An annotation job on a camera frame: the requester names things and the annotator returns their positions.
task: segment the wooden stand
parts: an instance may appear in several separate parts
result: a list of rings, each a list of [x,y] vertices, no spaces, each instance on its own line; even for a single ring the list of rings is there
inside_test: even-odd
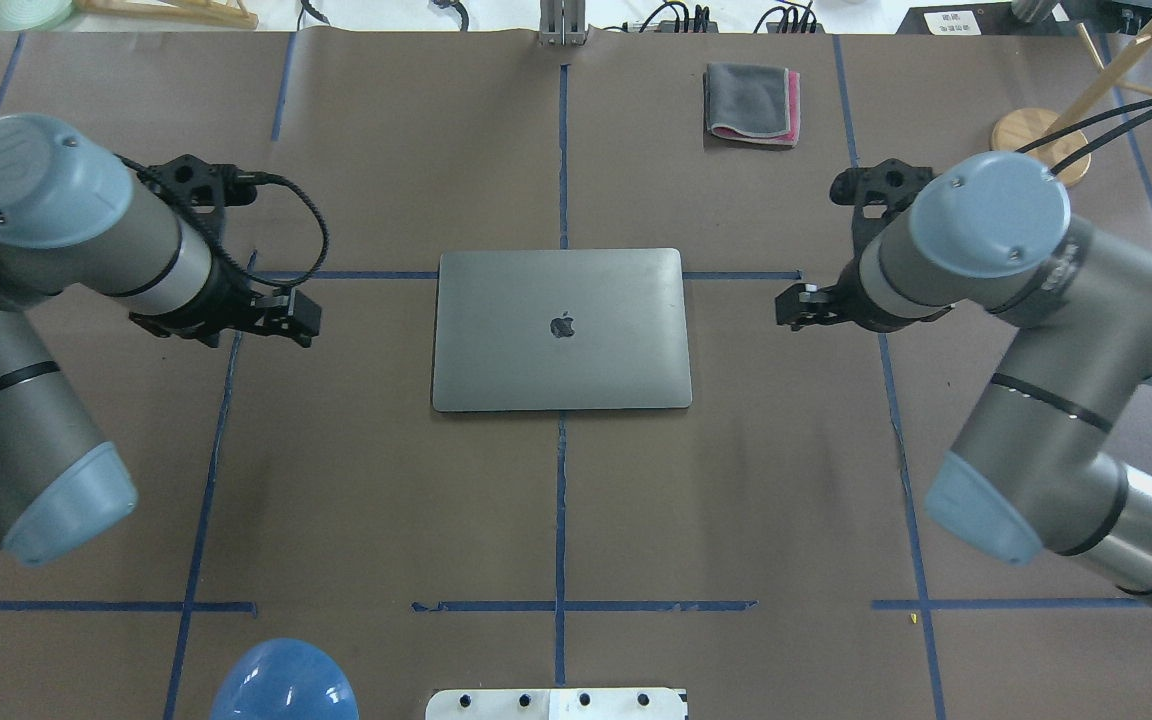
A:
[[[1047,128],[1056,123],[1056,113],[1046,108],[1021,108],[1013,109],[993,126],[993,135],[990,136],[991,150],[1016,150],[1029,145],[1030,142],[1038,141],[1047,135]],[[1048,168],[1062,159],[1087,145],[1087,136],[1083,131],[1069,132],[1056,142],[1048,142],[1047,145],[1026,152],[1030,158],[1047,165]],[[1087,168],[1092,167],[1092,156],[1083,156],[1070,167],[1060,172],[1058,179],[1064,187],[1074,187],[1081,181]]]
[[[260,18],[248,12],[243,0],[160,0],[134,3],[131,0],[74,0],[84,13],[120,15],[126,18],[172,20],[180,23],[256,29]]]
[[[1100,55],[1097,55],[1094,47],[1091,47],[1091,37],[1087,37],[1085,28],[1082,36],[1084,37],[1084,44],[1093,51],[1093,59],[1099,65]],[[1137,65],[1149,53],[1149,50],[1152,50],[1152,20],[1144,28],[1140,28],[1132,44],[1126,46],[1123,53],[1120,53],[1114,61],[1111,61],[1109,65],[1106,65],[1101,69],[1101,73],[1092,81],[1092,85],[1089,85],[1087,90],[1084,90],[1083,94],[1079,94],[1078,99],[1074,100],[1074,105],[1070,105],[1069,109],[1066,109],[1060,115],[1055,111],[1044,108],[1011,111],[1011,113],[1007,113],[993,126],[993,134],[990,136],[990,147],[993,150],[1015,150],[1078,122],[1079,119],[1083,119],[1087,114],[1089,109],[1092,109],[1101,100],[1101,97],[1106,92],[1111,91],[1111,88],[1114,88],[1126,76],[1129,69],[1132,69],[1134,65]],[[1152,91],[1152,88],[1132,86],[1132,90],[1149,92]],[[1084,145],[1087,145],[1087,136],[1084,136],[1083,132],[1070,132],[1070,135],[1060,138],[1060,141],[1053,141],[1047,143],[1047,145],[1029,151],[1028,154],[1030,158],[1046,164],[1049,168],[1069,156],[1070,152]],[[1084,158],[1060,173],[1060,181],[1066,187],[1070,187],[1087,174],[1089,167],[1091,167],[1091,158],[1084,156]]]

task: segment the wooden base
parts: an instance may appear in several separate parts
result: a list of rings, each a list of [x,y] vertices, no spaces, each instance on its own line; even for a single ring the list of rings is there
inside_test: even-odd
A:
[[[1047,128],[1056,122],[1056,113],[1045,108],[1021,108],[1013,109],[993,126],[993,135],[990,136],[990,147],[992,150],[1015,150],[1029,145],[1030,142],[1038,141],[1047,135]],[[1048,143],[1048,145],[1026,152],[1030,158],[1047,165],[1048,168],[1056,162],[1064,160],[1075,150],[1087,145],[1087,136],[1083,131],[1069,132],[1060,141]],[[1081,181],[1087,168],[1092,165],[1092,156],[1083,156],[1070,167],[1060,173],[1060,181],[1064,187],[1074,187]]]

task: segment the laptop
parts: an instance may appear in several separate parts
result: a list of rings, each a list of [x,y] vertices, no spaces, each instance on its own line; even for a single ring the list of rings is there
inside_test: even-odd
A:
[[[691,404],[673,249],[445,252],[434,409]]]

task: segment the wooden rod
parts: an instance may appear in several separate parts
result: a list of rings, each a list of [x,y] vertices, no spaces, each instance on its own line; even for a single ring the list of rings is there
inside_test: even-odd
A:
[[[1089,85],[1087,90],[1078,96],[1078,100],[1075,100],[1069,109],[1061,113],[1060,118],[1056,118],[1056,122],[1052,123],[1052,127],[1047,128],[1043,135],[1051,135],[1078,122],[1083,115],[1087,114],[1089,109],[1092,109],[1093,105],[1101,100],[1106,92],[1111,91],[1111,88],[1116,85],[1121,77],[1126,76],[1128,70],[1132,69],[1134,65],[1140,61],[1140,58],[1144,58],[1144,54],[1149,53],[1149,50],[1152,50],[1152,20],[1144,28],[1140,28],[1132,44],[1126,46],[1123,53],[1120,53],[1112,63],[1106,65],[1101,74],[1096,76],[1092,85]]]
[[[1093,63],[1096,63],[1096,69],[1098,70],[1105,69],[1105,60],[1101,60],[1101,54],[1097,53],[1096,45],[1092,44],[1092,36],[1087,35],[1087,24],[1078,23],[1076,24],[1076,28],[1078,28],[1079,40],[1083,40],[1083,47],[1087,47],[1087,54],[1092,56],[1092,61]],[[1152,88],[1137,85],[1137,83],[1134,82],[1121,81],[1117,83],[1117,85],[1120,88],[1123,88],[1123,90],[1130,90],[1134,92],[1139,92],[1139,94],[1152,96]]]

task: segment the electrical cord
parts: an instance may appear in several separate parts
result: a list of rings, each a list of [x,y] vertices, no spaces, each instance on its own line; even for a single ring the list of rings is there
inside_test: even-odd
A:
[[[1074,165],[1079,159],[1083,159],[1084,156],[1092,154],[1093,151],[1100,150],[1102,146],[1107,145],[1108,142],[1114,141],[1114,138],[1124,135],[1124,132],[1130,131],[1130,129],[1134,129],[1135,127],[1139,127],[1144,123],[1147,123],[1149,120],[1152,120],[1152,97],[1151,99],[1147,100],[1123,105],[1121,106],[1121,108],[1107,109],[1104,111],[1102,113],[1092,115],[1092,118],[1079,120],[1079,122],[1059,129],[1059,131],[1052,132],[1051,135],[1039,137],[1038,141],[1030,142],[1028,143],[1028,145],[1016,149],[1016,152],[1021,152],[1022,154],[1024,154],[1024,152],[1029,152],[1030,150],[1041,147],[1044,145],[1048,145],[1048,143],[1052,143],[1053,141],[1060,141],[1060,138],[1064,137],[1066,135],[1070,135],[1070,132],[1077,132],[1085,127],[1101,122],[1101,120],[1116,118],[1117,115],[1124,115],[1126,113],[1132,113],[1132,111],[1136,109],[1149,109],[1149,111],[1147,113],[1142,113],[1139,115],[1135,115],[1135,118],[1124,120],[1123,124],[1120,124],[1120,127],[1111,129],[1111,131],[1107,131],[1105,135],[1097,137],[1096,141],[1091,141],[1087,143],[1087,145],[1084,145],[1083,147],[1079,147],[1078,150],[1071,152],[1069,156],[1066,157],[1064,160],[1061,160],[1055,165],[1052,165],[1051,168],[1052,174],[1060,174],[1061,170],[1070,167],[1070,165]]]
[[[806,5],[793,3],[791,0],[776,0],[776,2],[791,6],[791,8],[794,8],[795,10],[803,10],[803,15],[801,15],[801,18],[799,15],[797,15],[797,13],[795,12],[795,20],[794,24],[791,24],[790,26],[790,32],[797,32],[803,35],[810,35],[814,32],[814,29],[817,28],[817,17],[814,16],[814,10],[812,9],[814,0],[808,0]]]
[[[252,185],[278,184],[288,188],[288,190],[291,190],[294,195],[296,195],[298,199],[301,199],[301,202],[305,204],[306,209],[310,209],[310,213],[314,214],[314,220],[319,223],[319,232],[323,233],[323,245],[320,247],[319,256],[317,256],[317,259],[314,260],[314,265],[312,265],[310,270],[306,270],[306,272],[303,272],[293,279],[289,279],[289,281],[275,281],[275,279],[257,275],[252,273],[251,270],[243,268],[242,265],[238,265],[238,262],[234,260],[233,255],[229,255],[229,251],[225,250],[225,245],[223,243],[220,242],[220,238],[217,236],[217,234],[212,232],[209,225],[202,221],[202,218],[198,217],[198,213],[197,211],[195,211],[194,206],[189,205],[188,202],[183,199],[183,197],[180,197],[177,194],[175,194],[175,191],[170,190],[164,183],[162,179],[159,177],[159,174],[154,173],[154,170],[146,168],[145,165],[141,165],[136,160],[129,160],[123,156],[119,154],[114,154],[114,157],[118,158],[120,161],[122,161],[123,165],[127,165],[127,167],[131,169],[134,173],[136,173],[136,177],[141,180],[142,184],[146,185],[150,185],[151,183],[154,184],[154,187],[152,187],[151,190],[154,191],[156,195],[164,197],[164,199],[168,202],[170,209],[177,211],[180,217],[184,218],[184,222],[189,223],[189,227],[192,227],[196,232],[198,232],[198,234],[200,234],[202,241],[207,243],[207,247],[209,249],[211,249],[212,255],[214,255],[217,258],[223,262],[225,265],[228,265],[229,270],[234,270],[234,272],[237,272],[240,275],[248,279],[248,281],[260,283],[268,287],[293,288],[298,285],[303,285],[305,281],[308,281],[308,279],[314,276],[314,274],[319,272],[319,270],[323,270],[323,264],[326,262],[326,259],[328,259],[328,250],[329,247],[332,247],[332,233],[328,232],[328,223],[326,223],[326,220],[323,218],[323,213],[319,210],[319,206],[314,205],[314,202],[310,200],[310,196],[308,196],[305,191],[301,190],[301,187],[298,184],[289,181],[289,179],[285,179],[283,176],[278,176],[278,174],[274,173],[259,173],[259,172],[241,173],[242,176],[251,177],[251,181],[244,182],[244,184],[252,184]]]
[[[765,12],[761,18],[758,18],[758,23],[755,24],[755,35],[758,35],[763,30],[763,23],[767,22],[767,18],[772,17],[772,13],[776,10],[780,10],[781,13],[782,23],[786,22],[786,18],[788,18],[788,15],[790,15],[790,9],[785,8],[785,6],[782,5],[774,6],[774,8],[772,8],[771,10]],[[794,14],[795,18],[797,18],[797,9],[794,10]]]
[[[1111,129],[1109,132],[1106,132],[1101,137],[1097,137],[1096,141],[1091,141],[1087,145],[1070,152],[1064,160],[1052,165],[1052,174],[1060,174],[1061,170],[1070,167],[1070,165],[1074,165],[1076,161],[1084,158],[1084,156],[1091,156],[1093,151],[1100,150],[1102,146],[1107,145],[1108,142],[1114,141],[1114,138],[1126,135],[1126,132],[1129,132],[1130,129],[1147,123],[1149,120],[1152,120],[1152,109],[1147,111],[1147,113],[1135,115],[1135,118],[1130,120],[1126,120],[1126,122],[1120,124],[1120,127]]]
[[[781,20],[776,23],[776,29],[774,29],[776,35],[809,35],[817,31],[817,17],[814,16],[814,10],[812,9],[812,3],[810,3],[810,1],[806,5],[799,5],[790,3],[788,0],[780,0],[780,3],[781,5],[776,5],[774,8],[768,9],[768,12],[765,12],[761,18],[758,18],[758,24],[755,26],[755,33],[763,30],[763,23],[767,22],[767,18],[771,17],[772,13],[776,10],[781,12]],[[793,20],[790,20],[790,12],[794,13]]]
[[[470,32],[470,10],[461,0],[430,0],[430,2],[442,10],[448,8],[456,10],[457,15],[461,15],[461,32]]]
[[[452,6],[461,15],[461,32],[470,32],[470,12],[465,8],[465,3],[452,3]]]
[[[305,13],[310,14],[310,17],[319,20],[323,24],[332,24],[332,20],[319,13],[319,9],[314,8],[314,5],[310,3],[310,0],[301,0],[301,15],[296,18],[296,29],[301,29],[301,24],[305,22]]]
[[[691,13],[691,32],[708,32],[708,7],[696,5]]]
[[[691,13],[687,9],[685,3],[681,3],[680,0],[669,0],[668,3],[660,3],[659,8],[652,10],[652,14],[647,18],[643,20],[643,26],[639,28],[639,32],[646,31],[649,26],[652,26],[652,20],[657,17],[666,8],[673,8],[673,31],[685,32],[687,24],[691,22]]]

